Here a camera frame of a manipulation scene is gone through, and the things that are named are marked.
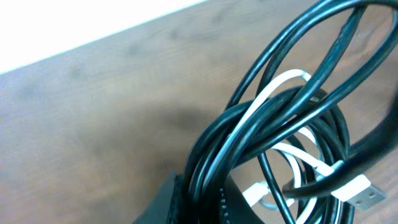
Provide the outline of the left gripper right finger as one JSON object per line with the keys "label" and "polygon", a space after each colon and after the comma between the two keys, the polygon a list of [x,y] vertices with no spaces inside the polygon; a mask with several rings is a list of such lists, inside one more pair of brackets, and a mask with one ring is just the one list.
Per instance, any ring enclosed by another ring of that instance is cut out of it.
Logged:
{"label": "left gripper right finger", "polygon": [[253,212],[231,176],[227,177],[219,193],[220,224],[264,224]]}

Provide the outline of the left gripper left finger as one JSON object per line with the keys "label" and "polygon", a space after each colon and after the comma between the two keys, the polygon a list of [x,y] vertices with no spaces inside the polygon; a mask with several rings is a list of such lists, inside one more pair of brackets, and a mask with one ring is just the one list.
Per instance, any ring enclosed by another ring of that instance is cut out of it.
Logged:
{"label": "left gripper left finger", "polygon": [[181,188],[182,174],[171,172],[153,201],[132,224],[182,223],[184,199]]}

